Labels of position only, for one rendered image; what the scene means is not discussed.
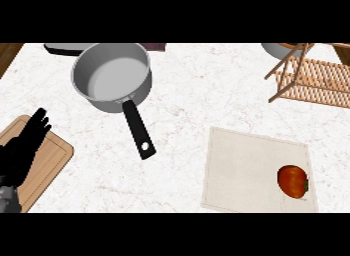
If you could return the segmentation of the beige placemat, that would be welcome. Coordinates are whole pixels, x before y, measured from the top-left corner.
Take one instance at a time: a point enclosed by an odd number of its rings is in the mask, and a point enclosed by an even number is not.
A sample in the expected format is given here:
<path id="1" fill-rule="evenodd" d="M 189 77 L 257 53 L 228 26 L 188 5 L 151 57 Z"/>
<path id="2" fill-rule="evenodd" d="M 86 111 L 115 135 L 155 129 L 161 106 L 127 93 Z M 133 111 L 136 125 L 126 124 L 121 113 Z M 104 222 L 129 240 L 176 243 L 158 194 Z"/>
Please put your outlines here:
<path id="1" fill-rule="evenodd" d="M 278 184 L 278 171 L 299 166 L 309 191 L 291 198 Z M 318 212 L 309 146 L 213 127 L 201 205 L 222 212 Z"/>

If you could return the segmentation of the wooden cutting board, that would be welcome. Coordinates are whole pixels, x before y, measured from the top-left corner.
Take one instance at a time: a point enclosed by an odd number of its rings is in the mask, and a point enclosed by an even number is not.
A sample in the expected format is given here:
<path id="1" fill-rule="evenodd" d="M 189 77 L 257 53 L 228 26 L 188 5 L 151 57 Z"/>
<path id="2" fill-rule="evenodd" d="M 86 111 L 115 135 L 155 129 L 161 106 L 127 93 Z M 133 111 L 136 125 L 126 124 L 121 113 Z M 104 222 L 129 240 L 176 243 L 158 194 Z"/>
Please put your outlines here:
<path id="1" fill-rule="evenodd" d="M 0 133 L 2 145 L 6 145 L 9 140 L 19 135 L 30 118 L 28 115 L 21 115 L 5 128 Z M 36 153 L 36 159 L 25 182 L 18 188 L 22 213 L 30 211 L 61 170 L 70 162 L 73 155 L 74 146 L 50 131 Z"/>

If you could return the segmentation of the grey bowl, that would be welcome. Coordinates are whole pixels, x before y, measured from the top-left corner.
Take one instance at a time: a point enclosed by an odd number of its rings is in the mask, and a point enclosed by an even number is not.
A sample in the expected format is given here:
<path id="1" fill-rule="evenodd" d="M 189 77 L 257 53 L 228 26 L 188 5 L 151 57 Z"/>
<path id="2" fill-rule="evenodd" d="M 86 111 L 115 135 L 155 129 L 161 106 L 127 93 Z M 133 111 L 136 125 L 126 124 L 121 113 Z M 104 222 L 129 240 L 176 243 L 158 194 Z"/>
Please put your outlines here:
<path id="1" fill-rule="evenodd" d="M 296 50 L 294 55 L 300 57 L 304 49 L 296 43 L 263 43 L 262 46 L 266 52 L 279 60 L 285 58 L 293 50 Z"/>

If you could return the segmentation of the wooden tiered shelf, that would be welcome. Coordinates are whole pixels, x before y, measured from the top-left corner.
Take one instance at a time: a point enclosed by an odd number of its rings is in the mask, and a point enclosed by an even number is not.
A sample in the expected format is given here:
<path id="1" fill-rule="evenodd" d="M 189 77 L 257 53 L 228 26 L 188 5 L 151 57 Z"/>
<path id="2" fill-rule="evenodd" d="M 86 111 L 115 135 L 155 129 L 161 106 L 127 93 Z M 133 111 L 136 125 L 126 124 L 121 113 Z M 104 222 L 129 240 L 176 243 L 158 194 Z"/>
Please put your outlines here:
<path id="1" fill-rule="evenodd" d="M 313 43 L 297 43 L 265 79 L 275 76 L 278 92 L 269 99 L 285 98 L 350 109 L 350 66 L 306 57 Z"/>

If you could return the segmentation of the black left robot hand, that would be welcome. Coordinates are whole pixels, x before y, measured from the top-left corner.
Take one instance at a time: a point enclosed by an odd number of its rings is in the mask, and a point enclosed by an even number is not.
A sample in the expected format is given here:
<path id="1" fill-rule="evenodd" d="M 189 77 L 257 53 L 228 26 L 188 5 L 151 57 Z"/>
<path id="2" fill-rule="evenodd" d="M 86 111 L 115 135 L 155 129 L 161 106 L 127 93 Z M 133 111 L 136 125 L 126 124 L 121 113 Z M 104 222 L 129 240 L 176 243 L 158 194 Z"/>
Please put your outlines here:
<path id="1" fill-rule="evenodd" d="M 40 108 L 24 127 L 21 134 L 6 145 L 0 144 L 0 187 L 18 188 L 28 176 L 36 153 L 50 131 L 48 111 Z"/>

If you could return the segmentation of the dark flat pan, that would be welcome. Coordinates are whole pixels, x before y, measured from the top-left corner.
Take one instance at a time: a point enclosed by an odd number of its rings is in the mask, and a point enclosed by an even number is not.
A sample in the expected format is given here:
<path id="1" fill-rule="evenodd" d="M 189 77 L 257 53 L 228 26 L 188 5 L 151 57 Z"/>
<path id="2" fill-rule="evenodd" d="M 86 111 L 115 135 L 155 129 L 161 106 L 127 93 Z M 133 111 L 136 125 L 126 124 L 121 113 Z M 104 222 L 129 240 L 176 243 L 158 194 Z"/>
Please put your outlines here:
<path id="1" fill-rule="evenodd" d="M 80 56 L 93 43 L 46 43 L 45 48 L 50 54 Z"/>

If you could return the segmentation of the dark maroon object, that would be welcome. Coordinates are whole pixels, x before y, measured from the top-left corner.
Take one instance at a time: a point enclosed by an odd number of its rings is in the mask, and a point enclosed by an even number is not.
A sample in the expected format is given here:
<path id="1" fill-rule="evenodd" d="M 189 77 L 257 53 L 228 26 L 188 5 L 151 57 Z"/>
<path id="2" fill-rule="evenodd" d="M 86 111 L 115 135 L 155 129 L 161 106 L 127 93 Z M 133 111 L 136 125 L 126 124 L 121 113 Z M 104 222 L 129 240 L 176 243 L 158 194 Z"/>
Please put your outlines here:
<path id="1" fill-rule="evenodd" d="M 141 43 L 148 51 L 166 52 L 167 43 Z"/>

